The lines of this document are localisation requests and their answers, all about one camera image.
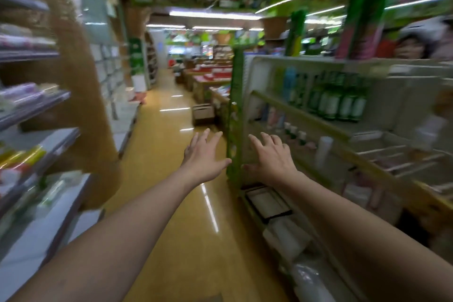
shiny floor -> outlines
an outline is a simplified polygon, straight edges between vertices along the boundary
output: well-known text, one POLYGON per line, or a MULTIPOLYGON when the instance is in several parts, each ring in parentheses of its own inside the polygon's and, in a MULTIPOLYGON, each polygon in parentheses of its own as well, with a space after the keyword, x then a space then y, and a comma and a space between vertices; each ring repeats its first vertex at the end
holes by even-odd
MULTIPOLYGON (((108 212, 176 170, 192 138, 192 94, 161 71, 149 91, 122 158, 123 181, 108 212)), ((218 146, 225 156, 226 142, 218 146)), ((261 234, 223 172, 193 190, 178 208, 125 298, 131 302, 199 302, 221 294, 225 302, 293 301, 261 234)))

hand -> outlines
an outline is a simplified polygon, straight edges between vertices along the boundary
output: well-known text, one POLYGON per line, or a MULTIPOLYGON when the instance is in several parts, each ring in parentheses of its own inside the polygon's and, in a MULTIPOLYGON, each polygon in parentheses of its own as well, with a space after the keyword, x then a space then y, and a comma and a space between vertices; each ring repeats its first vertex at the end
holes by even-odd
POLYGON ((302 174, 294 165, 291 151, 277 135, 261 133, 263 143, 255 136, 249 135, 257 155, 258 164, 245 164, 242 168, 257 181, 275 188, 284 184, 286 178, 302 174))
POLYGON ((214 179, 231 164, 229 158, 216 162, 216 147, 222 137, 222 132, 215 133, 209 142, 207 142, 208 135, 209 128, 201 135, 195 133, 190 145, 184 151, 181 169, 190 175, 195 186, 214 179))

yellow floor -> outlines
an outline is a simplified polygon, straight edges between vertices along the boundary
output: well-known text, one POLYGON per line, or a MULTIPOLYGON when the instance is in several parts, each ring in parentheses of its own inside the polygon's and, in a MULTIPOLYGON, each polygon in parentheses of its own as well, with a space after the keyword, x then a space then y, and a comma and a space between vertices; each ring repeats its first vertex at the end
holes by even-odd
MULTIPOLYGON (((122 185, 106 203, 107 213, 179 167, 193 135, 181 130, 192 128, 191 110, 160 110, 190 107, 191 95, 169 71, 160 73, 139 111, 122 159, 122 185)), ((218 158, 225 152, 223 139, 218 158)), ((206 183, 205 191, 195 188, 181 204, 125 301, 197 302, 218 294, 225 302, 293 300, 261 234, 230 193, 225 173, 206 183)))

